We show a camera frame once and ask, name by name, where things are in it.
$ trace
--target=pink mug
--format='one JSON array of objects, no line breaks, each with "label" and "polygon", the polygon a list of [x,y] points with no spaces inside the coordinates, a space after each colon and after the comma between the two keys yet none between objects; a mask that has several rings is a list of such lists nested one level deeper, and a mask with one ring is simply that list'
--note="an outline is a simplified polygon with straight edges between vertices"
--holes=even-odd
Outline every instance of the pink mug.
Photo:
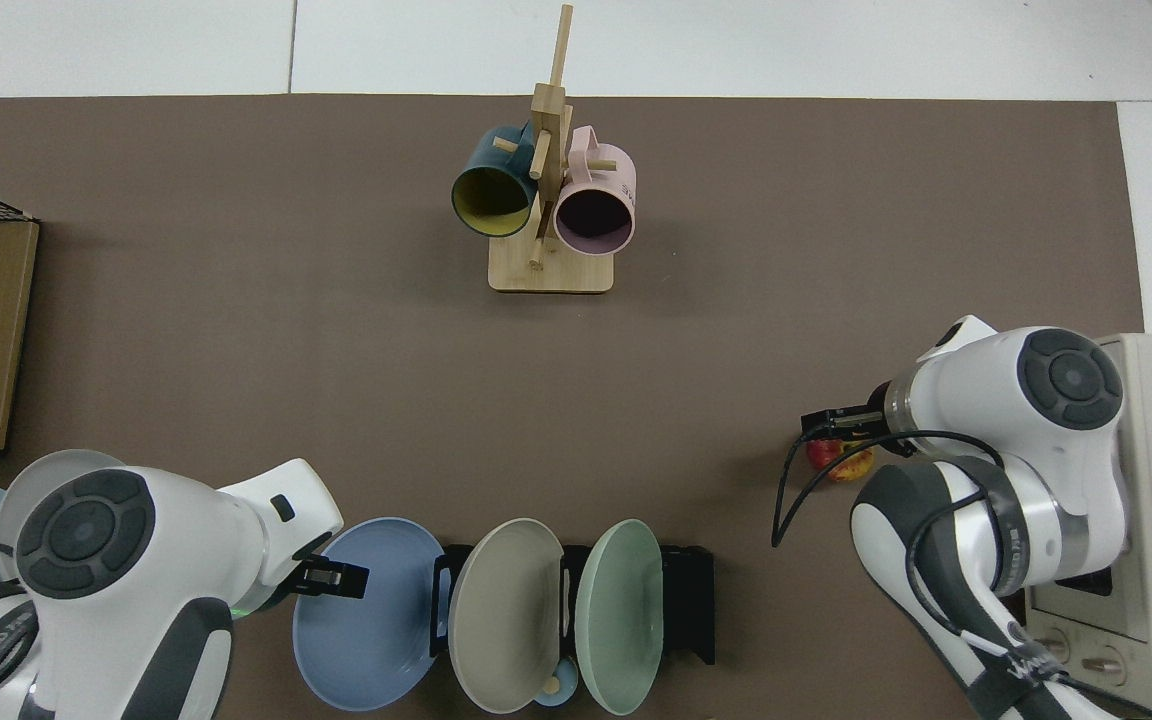
[{"label": "pink mug", "polygon": [[600,145],[594,128],[584,126],[573,131],[567,165],[554,204],[558,240],[582,255],[620,252],[634,237],[634,160],[617,146]]}]

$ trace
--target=wooden mug rack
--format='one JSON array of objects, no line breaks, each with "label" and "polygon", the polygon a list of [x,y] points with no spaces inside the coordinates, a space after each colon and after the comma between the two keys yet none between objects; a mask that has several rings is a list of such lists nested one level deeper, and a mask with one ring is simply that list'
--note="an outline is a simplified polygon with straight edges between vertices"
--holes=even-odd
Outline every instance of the wooden mug rack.
[{"label": "wooden mug rack", "polygon": [[[571,31],[573,7],[563,5],[558,21],[558,44],[550,68],[550,82],[536,83],[531,96],[531,132],[536,154],[530,176],[538,187],[531,215],[521,232],[490,238],[488,285],[495,291],[599,293],[612,288],[614,262],[611,255],[583,255],[563,245],[554,232],[554,204],[567,170],[567,137],[571,135],[573,106],[563,89],[567,36]],[[494,145],[511,152],[515,143],[495,138]],[[591,169],[616,169],[614,161],[591,164]]]}]

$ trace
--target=mug handle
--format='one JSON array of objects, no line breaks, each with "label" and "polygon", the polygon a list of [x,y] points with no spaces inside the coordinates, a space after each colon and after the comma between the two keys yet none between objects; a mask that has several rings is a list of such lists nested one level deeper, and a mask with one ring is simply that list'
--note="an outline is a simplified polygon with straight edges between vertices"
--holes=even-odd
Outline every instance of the mug handle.
[{"label": "mug handle", "polygon": [[573,149],[567,154],[567,169],[571,173],[573,182],[594,181],[589,173],[589,154],[594,150],[598,150],[598,137],[594,136],[593,126],[573,129]]}]

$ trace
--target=mug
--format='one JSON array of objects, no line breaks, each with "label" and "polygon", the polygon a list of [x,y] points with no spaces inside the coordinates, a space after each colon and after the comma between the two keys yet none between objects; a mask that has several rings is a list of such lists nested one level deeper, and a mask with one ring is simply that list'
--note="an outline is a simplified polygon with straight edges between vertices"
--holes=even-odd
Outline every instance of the mug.
[{"label": "mug", "polygon": [[536,181],[526,175],[535,154],[530,122],[488,129],[452,184],[461,222],[488,237],[521,232],[536,197]]},{"label": "mug", "polygon": [[573,131],[567,165],[567,183],[554,204],[558,240],[582,255],[620,252],[634,237],[634,160],[599,143],[594,128],[585,126]]}]

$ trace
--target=white plate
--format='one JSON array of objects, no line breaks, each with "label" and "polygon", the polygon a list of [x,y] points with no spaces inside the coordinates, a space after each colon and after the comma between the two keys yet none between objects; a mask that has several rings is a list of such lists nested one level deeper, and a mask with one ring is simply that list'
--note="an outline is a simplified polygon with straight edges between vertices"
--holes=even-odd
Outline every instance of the white plate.
[{"label": "white plate", "polygon": [[[0,543],[15,548],[20,528],[24,525],[29,513],[51,495],[51,491],[63,486],[79,475],[91,473],[104,468],[120,468],[122,460],[115,460],[104,452],[96,450],[59,450],[44,455],[20,470],[17,478],[12,480],[8,492],[0,503]],[[5,578],[17,577],[15,562],[0,553],[0,573]]]},{"label": "white plate", "polygon": [[475,546],[452,589],[452,668],[487,712],[524,707],[554,674],[562,555],[544,524],[511,520]]}]

